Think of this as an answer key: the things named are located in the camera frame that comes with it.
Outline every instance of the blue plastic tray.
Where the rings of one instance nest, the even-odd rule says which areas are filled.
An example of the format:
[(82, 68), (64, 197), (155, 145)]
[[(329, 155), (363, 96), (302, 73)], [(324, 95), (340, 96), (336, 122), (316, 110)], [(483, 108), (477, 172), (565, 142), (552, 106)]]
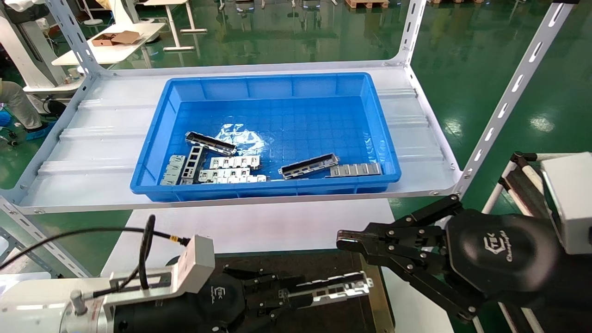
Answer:
[[(185, 133), (260, 155), (269, 180), (249, 184), (160, 185), (171, 155), (187, 155)], [(340, 164), (379, 162), (382, 175), (281, 180), (280, 167), (327, 153)], [(208, 151), (205, 168), (216, 155)], [(376, 193), (401, 177), (382, 108), (367, 73), (225, 76), (171, 79), (166, 85), (131, 179), (152, 201)]]

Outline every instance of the metal shelf rack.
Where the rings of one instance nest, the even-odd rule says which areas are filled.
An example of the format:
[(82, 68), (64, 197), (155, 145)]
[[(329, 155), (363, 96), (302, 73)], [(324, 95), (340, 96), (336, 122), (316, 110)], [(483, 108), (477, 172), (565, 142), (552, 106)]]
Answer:
[[(462, 196), (575, 2), (551, 4), (465, 169), (461, 170), (410, 66), (425, 0), (410, 0), (399, 52), (390, 60), (117, 71), (103, 69), (96, 63), (68, 5), (49, 0), (47, 5), (79, 58), (86, 79), (17, 185), (11, 190), (0, 190), (0, 209), (35, 240), (42, 240), (46, 238), (45, 231), (34, 216), (45, 213), (451, 193)], [(168, 79), (323, 72), (367, 72), (372, 76), (403, 173), (401, 180), (386, 192), (154, 203), (130, 191), (140, 148)], [(55, 275), (59, 271), (64, 275), (90, 276), (58, 243), (48, 243), (46, 250), (64, 265), (55, 268)]]

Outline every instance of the person's leg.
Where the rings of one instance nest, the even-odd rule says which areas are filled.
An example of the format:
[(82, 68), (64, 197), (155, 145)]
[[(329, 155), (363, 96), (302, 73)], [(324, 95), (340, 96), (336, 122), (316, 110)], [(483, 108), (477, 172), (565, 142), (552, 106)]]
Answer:
[(0, 103), (6, 103), (10, 112), (27, 130), (40, 129), (44, 124), (37, 109), (25, 95), (21, 86), (14, 82), (1, 81)]

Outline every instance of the white table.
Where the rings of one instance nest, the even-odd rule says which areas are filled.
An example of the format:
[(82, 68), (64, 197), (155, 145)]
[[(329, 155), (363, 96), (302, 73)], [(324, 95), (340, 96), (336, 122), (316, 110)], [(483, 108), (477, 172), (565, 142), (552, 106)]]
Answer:
[[(217, 254), (334, 249), (340, 229), (363, 230), (369, 222), (393, 221), (387, 199), (367, 199), (134, 210), (126, 227), (145, 227), (151, 214), (156, 215), (156, 230), (209, 237)], [(141, 234), (122, 233), (101, 276), (133, 270), (140, 242)], [(155, 237), (146, 265), (162, 267), (182, 251)], [(453, 333), (444, 310), (389, 269), (382, 272), (397, 333)]]
[[(99, 34), (93, 36), (88, 40), (88, 45), (95, 57), (95, 60), (99, 64), (108, 63), (120, 63), (127, 59), (132, 53), (138, 48), (144, 45), (145, 42), (154, 37), (162, 27), (164, 23), (136, 23), (136, 24), (114, 24), (107, 29), (103, 30)], [(105, 33), (120, 33), (123, 31), (135, 31), (140, 34), (140, 40), (133, 44), (117, 44), (113, 46), (94, 46), (91, 42), (92, 39), (96, 38), (100, 34)], [(70, 51), (65, 55), (52, 61), (54, 66), (69, 66), (78, 65), (78, 58), (74, 51)]]
[(195, 23), (193, 22), (193, 15), (191, 14), (191, 6), (189, 5), (189, 0), (148, 0), (143, 3), (144, 6), (162, 6), (164, 5), (166, 8), (166, 15), (169, 17), (170, 22), (170, 30), (173, 32), (173, 39), (175, 40), (174, 47), (165, 47), (164, 51), (187, 51), (195, 49), (194, 46), (181, 46), (179, 43), (179, 36), (177, 36), (177, 29), (175, 27), (175, 21), (173, 20), (173, 15), (170, 12), (170, 7), (173, 5), (182, 5), (185, 4), (185, 8), (187, 9), (187, 17), (189, 18), (189, 25), (191, 29), (181, 29), (182, 33), (206, 33), (208, 32), (207, 29), (196, 29)]

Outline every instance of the cardboard box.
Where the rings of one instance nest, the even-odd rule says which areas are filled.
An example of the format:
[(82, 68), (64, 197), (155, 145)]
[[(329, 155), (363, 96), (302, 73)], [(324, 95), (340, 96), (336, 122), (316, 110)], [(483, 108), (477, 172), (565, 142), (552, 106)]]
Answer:
[(113, 46), (117, 44), (133, 44), (140, 39), (140, 33), (123, 31), (121, 33), (100, 34), (91, 42), (94, 46)]

